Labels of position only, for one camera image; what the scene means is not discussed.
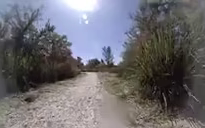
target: dirt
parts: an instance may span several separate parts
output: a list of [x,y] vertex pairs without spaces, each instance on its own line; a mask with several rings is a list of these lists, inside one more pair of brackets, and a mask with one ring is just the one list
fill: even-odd
[[0,128],[191,127],[185,120],[176,120],[175,125],[164,120],[155,122],[149,115],[151,106],[136,109],[108,93],[105,84],[97,73],[83,73],[74,79],[1,99]]

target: tall grass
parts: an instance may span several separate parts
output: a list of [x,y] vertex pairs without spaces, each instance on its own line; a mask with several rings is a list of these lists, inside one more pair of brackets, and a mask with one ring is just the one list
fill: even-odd
[[167,109],[186,105],[195,66],[193,28],[173,12],[162,20],[157,20],[157,12],[136,16],[134,29],[140,34],[131,34],[122,64],[124,76],[137,81],[143,98],[158,100]]

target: vegetation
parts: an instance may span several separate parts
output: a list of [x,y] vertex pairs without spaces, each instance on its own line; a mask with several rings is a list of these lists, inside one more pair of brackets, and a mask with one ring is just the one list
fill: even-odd
[[113,66],[114,65],[114,55],[112,53],[112,50],[111,50],[111,47],[110,46],[104,46],[102,48],[103,50],[103,57],[104,57],[104,60],[106,62],[106,65],[107,66]]
[[179,3],[142,6],[125,43],[121,75],[136,81],[144,98],[155,99],[163,108],[183,107],[192,96],[196,44],[204,37],[193,26]]
[[1,13],[0,64],[8,91],[14,89],[13,85],[27,91],[39,83],[55,82],[79,72],[81,61],[72,57],[67,37],[56,33],[50,21],[39,29],[36,24],[40,18],[40,9],[18,5]]

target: distant tree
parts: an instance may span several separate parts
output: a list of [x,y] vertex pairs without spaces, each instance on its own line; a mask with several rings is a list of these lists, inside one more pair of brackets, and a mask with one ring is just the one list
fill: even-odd
[[100,62],[101,62],[101,64],[104,64],[104,60],[103,59],[101,59]]
[[80,68],[80,69],[82,69],[82,67],[83,67],[83,63],[82,63],[82,58],[81,57],[77,57],[77,62],[78,62],[78,67]]
[[97,58],[90,59],[87,63],[88,68],[95,68],[100,64],[100,61]]
[[103,54],[103,57],[104,57],[104,61],[106,62],[106,65],[108,66],[112,66],[114,64],[114,56],[113,56],[113,53],[112,53],[112,50],[111,50],[111,47],[110,46],[104,46],[102,48],[102,54]]

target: leafy tree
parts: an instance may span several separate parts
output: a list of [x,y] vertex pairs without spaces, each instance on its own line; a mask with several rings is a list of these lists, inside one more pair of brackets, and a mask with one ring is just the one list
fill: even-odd
[[76,74],[78,63],[72,57],[67,37],[56,33],[50,21],[42,29],[36,26],[40,9],[13,5],[1,16],[0,64],[7,81],[27,91],[37,83]]
[[113,56],[113,53],[112,53],[110,46],[107,46],[107,47],[104,46],[102,48],[102,55],[103,55],[104,60],[108,66],[114,65],[114,56]]
[[88,68],[96,68],[100,64],[100,61],[97,58],[90,59],[87,63]]

